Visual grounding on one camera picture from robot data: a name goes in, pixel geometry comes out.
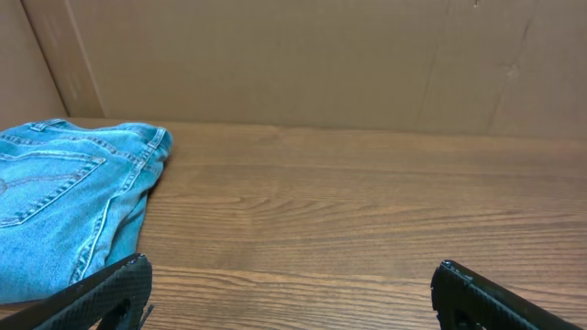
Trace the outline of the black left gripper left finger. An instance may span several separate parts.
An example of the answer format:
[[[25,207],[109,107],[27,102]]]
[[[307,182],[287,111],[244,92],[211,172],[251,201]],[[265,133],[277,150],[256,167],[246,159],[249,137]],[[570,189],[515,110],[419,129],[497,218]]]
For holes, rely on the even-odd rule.
[[[139,330],[152,312],[152,266],[133,254],[1,320],[1,330]]]

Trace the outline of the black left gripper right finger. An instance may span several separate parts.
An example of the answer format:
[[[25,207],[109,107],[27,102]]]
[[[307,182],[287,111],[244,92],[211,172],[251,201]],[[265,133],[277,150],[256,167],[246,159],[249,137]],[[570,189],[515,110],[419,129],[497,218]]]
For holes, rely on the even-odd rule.
[[[454,260],[439,264],[430,289],[442,330],[581,330]]]

